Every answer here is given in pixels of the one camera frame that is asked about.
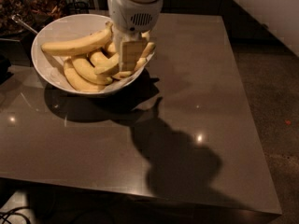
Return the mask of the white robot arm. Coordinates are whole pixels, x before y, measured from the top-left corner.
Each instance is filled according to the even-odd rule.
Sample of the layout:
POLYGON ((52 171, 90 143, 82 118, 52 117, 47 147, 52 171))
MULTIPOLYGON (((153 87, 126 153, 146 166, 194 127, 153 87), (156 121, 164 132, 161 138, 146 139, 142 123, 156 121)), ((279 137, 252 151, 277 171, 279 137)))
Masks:
MULTIPOLYGON (((233 0, 293 53, 299 51, 299 0, 233 0)), ((107 0, 113 42, 122 65, 134 58, 127 45, 141 39, 159 18, 163 0, 107 0)))

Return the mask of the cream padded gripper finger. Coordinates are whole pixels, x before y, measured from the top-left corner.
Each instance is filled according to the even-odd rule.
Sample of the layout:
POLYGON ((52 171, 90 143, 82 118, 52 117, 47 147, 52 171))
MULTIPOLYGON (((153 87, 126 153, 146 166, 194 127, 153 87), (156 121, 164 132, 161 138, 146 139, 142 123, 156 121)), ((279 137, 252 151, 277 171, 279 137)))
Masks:
POLYGON ((120 70, 132 71, 141 57, 148 41, 145 38, 136 41, 121 42, 120 70))
POLYGON ((117 26, 112 27, 112 32, 113 32, 112 40, 115 45, 115 50, 120 55, 123 55, 124 47, 125 47, 126 43, 128 42, 129 36, 123 30, 120 30, 117 26))

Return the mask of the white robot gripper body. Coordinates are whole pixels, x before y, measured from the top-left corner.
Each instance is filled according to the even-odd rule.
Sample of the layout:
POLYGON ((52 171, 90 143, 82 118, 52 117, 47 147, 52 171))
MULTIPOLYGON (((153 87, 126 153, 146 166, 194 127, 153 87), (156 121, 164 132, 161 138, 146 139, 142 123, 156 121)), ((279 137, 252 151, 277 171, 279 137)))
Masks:
POLYGON ((126 34, 151 30, 162 10, 163 0, 107 0, 115 27, 126 34))

